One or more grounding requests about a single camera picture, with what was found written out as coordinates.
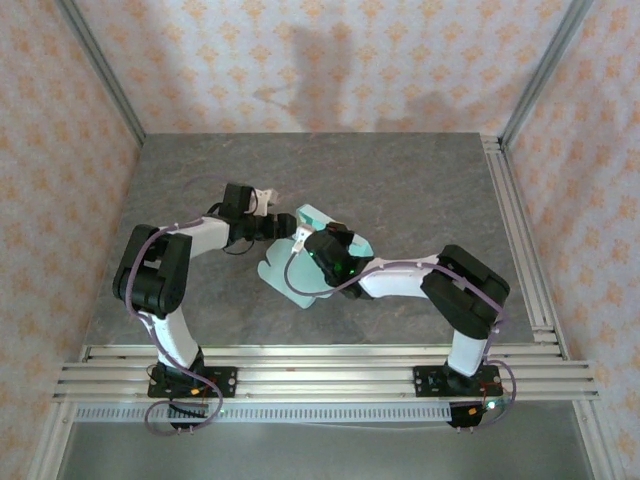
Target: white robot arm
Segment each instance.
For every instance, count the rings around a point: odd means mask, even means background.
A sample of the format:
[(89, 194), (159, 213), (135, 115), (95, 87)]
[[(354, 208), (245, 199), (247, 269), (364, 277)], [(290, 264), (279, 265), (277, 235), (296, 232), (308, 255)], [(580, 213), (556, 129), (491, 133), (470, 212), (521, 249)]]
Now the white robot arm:
[[(167, 232), (145, 254), (132, 291), (132, 303), (151, 319), (147, 330), (155, 330), (166, 353), (180, 366), (192, 369), (200, 347), (187, 328), (180, 303), (184, 297), (189, 261), (211, 250), (223, 250), (237, 240), (269, 240), (290, 237), (296, 220), (288, 214), (272, 215), (268, 207), (277, 202), (274, 190), (229, 184), (224, 200), (214, 205), (196, 226)], [(159, 229), (138, 225), (131, 234), (113, 281), (113, 293), (124, 300), (127, 280), (141, 245)], [(162, 352), (158, 362), (173, 368)]]
[[(304, 248), (324, 273), (326, 283), (349, 298), (430, 299), (454, 328), (448, 369), (458, 376), (475, 375), (498, 311), (509, 295), (507, 282), (456, 245), (425, 258), (384, 260), (351, 256), (348, 247), (353, 236), (354, 232), (338, 223), (320, 231), (301, 225), (292, 254)], [(293, 259), (292, 256), (285, 269), (285, 277)], [(307, 294), (285, 279), (295, 293)]]

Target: enclosure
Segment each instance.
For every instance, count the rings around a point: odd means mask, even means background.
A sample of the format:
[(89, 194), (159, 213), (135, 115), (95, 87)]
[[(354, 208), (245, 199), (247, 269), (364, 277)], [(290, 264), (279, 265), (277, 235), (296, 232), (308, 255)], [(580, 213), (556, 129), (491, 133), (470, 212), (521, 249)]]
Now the enclosure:
[[(636, 478), (633, 6), (0, 6), (3, 472)], [(417, 397), (412, 369), (451, 348), (433, 304), (300, 308), (256, 242), (193, 259), (183, 303), (206, 362), (238, 367), (235, 397), (193, 436), (149, 435), (156, 350), (112, 281), (136, 225), (202, 215), (227, 181), (276, 189), (273, 211), (317, 208), (376, 256), (453, 243), (499, 272), (509, 323), (489, 358), (515, 373), (509, 416), (456, 434), (451, 399)]]

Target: gray stone surface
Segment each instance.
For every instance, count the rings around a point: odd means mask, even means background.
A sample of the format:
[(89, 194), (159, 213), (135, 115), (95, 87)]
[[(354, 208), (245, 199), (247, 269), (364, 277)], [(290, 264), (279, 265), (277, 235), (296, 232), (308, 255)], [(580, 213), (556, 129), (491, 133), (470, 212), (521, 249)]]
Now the gray stone surface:
[[(186, 192), (183, 185), (202, 179)], [(493, 183), (477, 134), (151, 135), (142, 150), (89, 329), (88, 344), (146, 344), (145, 329), (111, 294), (133, 227), (186, 221), (222, 198), (223, 183), (275, 188), (274, 211), (309, 203), (369, 240), (377, 256), (427, 256), (457, 243), (512, 286), (513, 319), (498, 339), (531, 329)], [(319, 299), (302, 310), (258, 277), (267, 245), (244, 256), (215, 251), (191, 262), (183, 309), (201, 345), (450, 343), (452, 330), (415, 298)]]

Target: black mounting bracket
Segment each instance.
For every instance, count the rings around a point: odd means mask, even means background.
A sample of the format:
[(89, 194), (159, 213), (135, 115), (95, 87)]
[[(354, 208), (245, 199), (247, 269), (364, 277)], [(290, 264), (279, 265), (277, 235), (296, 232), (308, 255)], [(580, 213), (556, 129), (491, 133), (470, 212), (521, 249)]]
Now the black mounting bracket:
[[(151, 370), (151, 380), (147, 396), (149, 398), (210, 398), (217, 397), (215, 392), (202, 382), (192, 384), (191, 379), (185, 384), (171, 379), (163, 364)], [(237, 367), (204, 367), (199, 375), (211, 380), (222, 392), (222, 398), (234, 398), (238, 384)]]
[[(212, 381), (222, 392), (223, 398), (235, 397), (238, 387), (237, 367), (205, 366), (202, 349), (199, 349), (189, 370)], [(205, 383), (161, 362), (149, 372), (147, 395), (150, 398), (169, 399), (217, 397)]]
[(413, 367), (416, 397), (501, 397), (500, 370), (495, 365), (480, 365), (475, 375), (465, 377), (447, 365)]

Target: orange floral pattern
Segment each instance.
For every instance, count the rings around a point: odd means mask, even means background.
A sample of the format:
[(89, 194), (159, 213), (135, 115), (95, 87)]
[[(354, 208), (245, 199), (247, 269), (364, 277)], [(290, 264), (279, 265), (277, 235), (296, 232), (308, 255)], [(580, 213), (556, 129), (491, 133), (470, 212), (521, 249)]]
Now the orange floral pattern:
[(513, 149), (571, 353), (596, 376), (640, 472), (640, 22), (599, 2)]
[(0, 51), (0, 477), (22, 479), (138, 149), (55, 2), (1, 2)]
[(78, 1), (149, 133), (498, 134), (569, 3)]

